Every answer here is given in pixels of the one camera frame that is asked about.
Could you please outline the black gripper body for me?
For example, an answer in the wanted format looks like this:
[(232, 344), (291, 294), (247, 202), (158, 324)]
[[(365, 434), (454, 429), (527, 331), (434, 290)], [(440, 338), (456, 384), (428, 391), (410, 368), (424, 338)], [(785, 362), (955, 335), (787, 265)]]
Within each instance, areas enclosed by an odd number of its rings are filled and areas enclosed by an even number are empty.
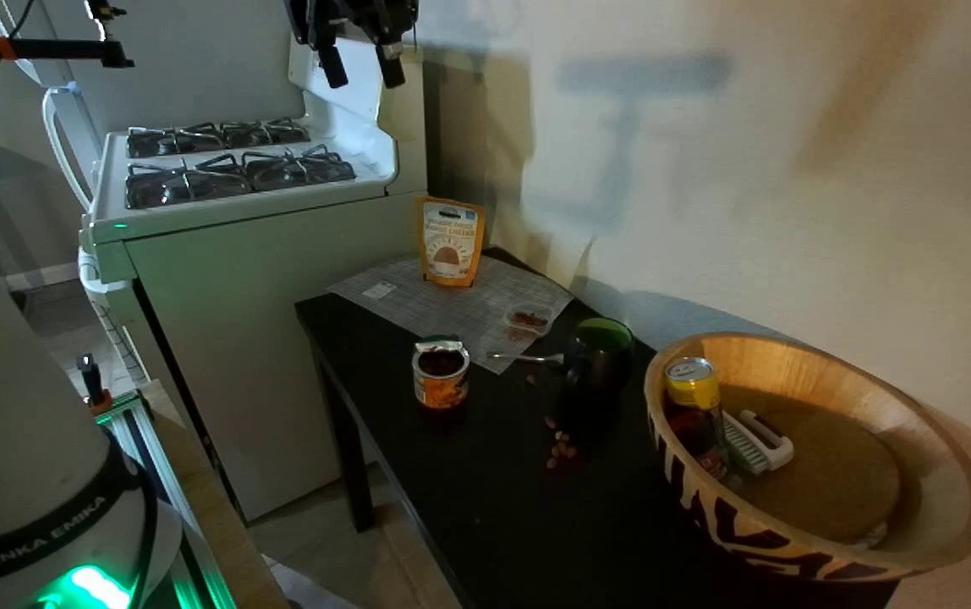
[(331, 45), (344, 27), (372, 45), (397, 45), (416, 27), (419, 0), (285, 0), (294, 36), (306, 48)]

